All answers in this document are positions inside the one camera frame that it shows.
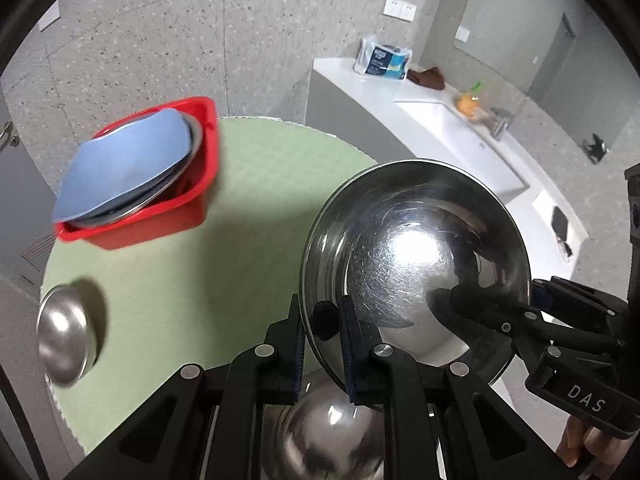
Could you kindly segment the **right hand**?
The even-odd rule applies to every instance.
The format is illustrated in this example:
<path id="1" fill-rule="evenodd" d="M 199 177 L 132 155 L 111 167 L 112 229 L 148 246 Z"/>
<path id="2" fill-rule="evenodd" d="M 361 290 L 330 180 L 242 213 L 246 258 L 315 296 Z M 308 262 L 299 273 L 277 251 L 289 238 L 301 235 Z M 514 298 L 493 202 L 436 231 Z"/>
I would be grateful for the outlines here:
<path id="1" fill-rule="evenodd" d="M 556 454 L 569 467 L 574 467 L 578 461 L 580 452 L 588 451 L 600 463 L 594 474 L 599 479 L 607 479 L 617 467 L 620 461 L 617 455 L 617 441 L 594 428 L 577 417 L 570 416 Z"/>

